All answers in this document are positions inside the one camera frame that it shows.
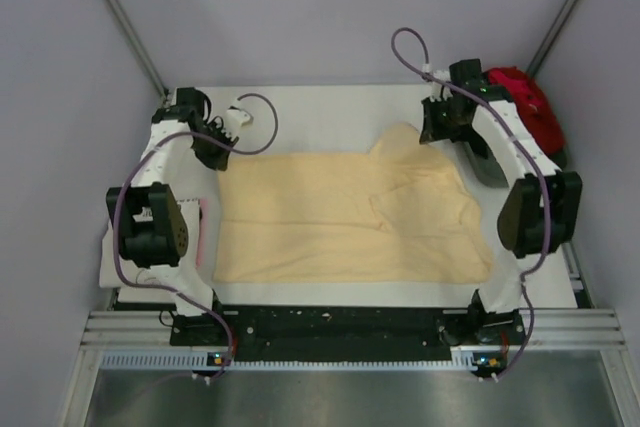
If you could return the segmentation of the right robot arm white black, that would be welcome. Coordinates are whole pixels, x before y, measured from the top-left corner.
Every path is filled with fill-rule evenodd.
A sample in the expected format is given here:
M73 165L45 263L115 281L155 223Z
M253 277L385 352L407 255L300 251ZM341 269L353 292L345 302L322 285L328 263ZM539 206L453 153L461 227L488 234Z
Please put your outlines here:
M479 138L498 163L508 194L497 216L502 246L497 279L473 294L466 327L476 341L487 343L504 325L519 326L519 304L526 280L547 256L570 241L575 230L582 180L565 172L538 145L518 113L508 90L492 84L479 60L457 62L447 73L423 64L420 77L431 94L422 102L423 144L468 142Z

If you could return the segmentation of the cream yellow t shirt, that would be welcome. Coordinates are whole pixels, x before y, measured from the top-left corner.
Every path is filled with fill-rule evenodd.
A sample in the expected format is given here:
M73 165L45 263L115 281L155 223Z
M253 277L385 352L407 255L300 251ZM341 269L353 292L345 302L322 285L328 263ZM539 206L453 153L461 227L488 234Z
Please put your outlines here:
M236 157L219 177L224 283L476 284L494 257L456 164L405 123L366 153Z

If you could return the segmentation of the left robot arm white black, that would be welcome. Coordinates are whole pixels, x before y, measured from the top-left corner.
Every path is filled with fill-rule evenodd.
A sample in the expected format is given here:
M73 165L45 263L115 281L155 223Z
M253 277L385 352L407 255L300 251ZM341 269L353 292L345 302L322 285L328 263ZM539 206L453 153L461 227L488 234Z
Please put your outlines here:
M134 292L161 292L205 343L226 334L214 311L217 296L198 272L206 196L188 192L190 182L214 180L227 169L240 131L251 115L233 104L216 114L203 91L180 88L174 102L151 118L138 165L122 186L106 193L112 251L105 265L113 284Z

